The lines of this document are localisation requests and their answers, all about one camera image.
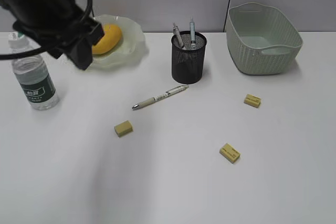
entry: eraser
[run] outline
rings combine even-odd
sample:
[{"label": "eraser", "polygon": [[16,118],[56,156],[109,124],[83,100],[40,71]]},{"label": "eraser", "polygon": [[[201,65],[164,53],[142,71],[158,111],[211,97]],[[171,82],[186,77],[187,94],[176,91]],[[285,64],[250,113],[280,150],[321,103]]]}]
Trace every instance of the eraser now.
[{"label": "eraser", "polygon": [[114,130],[118,137],[122,137],[126,135],[127,133],[130,133],[133,131],[132,124],[129,121],[123,122],[117,126],[114,127]]},{"label": "eraser", "polygon": [[258,108],[260,106],[260,101],[261,101],[260,98],[248,94],[244,100],[244,103],[253,106],[255,108]]},{"label": "eraser", "polygon": [[237,152],[231,145],[225,144],[219,151],[226,159],[228,159],[231,163],[236,162],[240,157],[240,153]]}]

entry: green label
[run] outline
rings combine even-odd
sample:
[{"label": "green label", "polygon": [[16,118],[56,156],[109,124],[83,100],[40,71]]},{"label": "green label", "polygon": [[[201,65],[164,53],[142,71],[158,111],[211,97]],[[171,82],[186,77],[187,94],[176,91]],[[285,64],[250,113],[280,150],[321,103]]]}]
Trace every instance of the green label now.
[{"label": "green label", "polygon": [[55,87],[48,75],[36,84],[20,84],[29,102],[40,103],[48,101],[55,94]]}]

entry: mango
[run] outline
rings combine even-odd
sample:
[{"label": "mango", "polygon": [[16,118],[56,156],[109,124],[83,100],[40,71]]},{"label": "mango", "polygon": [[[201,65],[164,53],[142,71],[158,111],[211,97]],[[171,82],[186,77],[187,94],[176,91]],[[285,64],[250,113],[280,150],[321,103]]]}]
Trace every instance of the mango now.
[{"label": "mango", "polygon": [[114,48],[122,37],[122,31],[119,26],[115,24],[106,24],[103,26],[105,35],[100,41],[92,46],[92,54],[102,55]]}]

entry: white plate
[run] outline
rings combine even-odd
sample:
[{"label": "white plate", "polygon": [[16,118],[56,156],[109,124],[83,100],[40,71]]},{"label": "white plate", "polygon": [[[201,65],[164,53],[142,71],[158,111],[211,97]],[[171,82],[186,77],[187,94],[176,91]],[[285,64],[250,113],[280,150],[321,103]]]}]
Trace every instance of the white plate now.
[{"label": "white plate", "polygon": [[122,31],[122,38],[118,44],[106,54],[93,56],[92,67],[105,69],[125,63],[135,57],[138,47],[145,43],[145,36],[141,30],[141,26],[129,18],[101,15],[94,19],[102,23],[102,25],[118,25]]}]

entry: white pen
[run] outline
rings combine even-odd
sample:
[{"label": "white pen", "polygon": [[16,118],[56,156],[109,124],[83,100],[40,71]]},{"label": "white pen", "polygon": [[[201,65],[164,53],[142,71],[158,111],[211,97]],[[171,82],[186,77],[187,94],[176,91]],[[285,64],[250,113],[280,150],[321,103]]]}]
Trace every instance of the white pen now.
[{"label": "white pen", "polygon": [[180,34],[180,30],[178,29],[179,27],[173,23],[174,25],[174,28],[173,28],[173,34],[176,35],[176,38],[177,38],[177,42],[179,43],[179,46],[183,49],[183,50],[186,50],[185,46],[184,46],[184,43],[183,43],[183,40],[181,38],[181,34]]},{"label": "white pen", "polygon": [[196,48],[196,40],[195,40],[195,23],[194,23],[194,18],[191,17],[190,20],[190,37],[191,37],[191,48],[195,49]]},{"label": "white pen", "polygon": [[141,109],[141,108],[143,108],[143,107],[146,107],[146,106],[148,106],[148,105],[151,105],[151,104],[153,104],[153,103],[156,103],[156,102],[158,102],[158,101],[161,101],[161,100],[163,100],[163,99],[165,99],[165,98],[167,98],[167,97],[170,97],[170,96],[172,96],[172,95],[174,95],[174,94],[180,93],[180,92],[186,90],[187,88],[189,88],[189,85],[178,86],[178,87],[176,87],[176,88],[173,88],[173,89],[171,89],[171,90],[166,91],[164,94],[162,94],[162,95],[160,95],[160,96],[158,96],[158,97],[152,97],[152,98],[150,98],[150,99],[148,99],[148,100],[146,100],[146,101],[139,102],[138,104],[134,105],[134,106],[132,107],[132,109],[134,109],[134,110]]}]

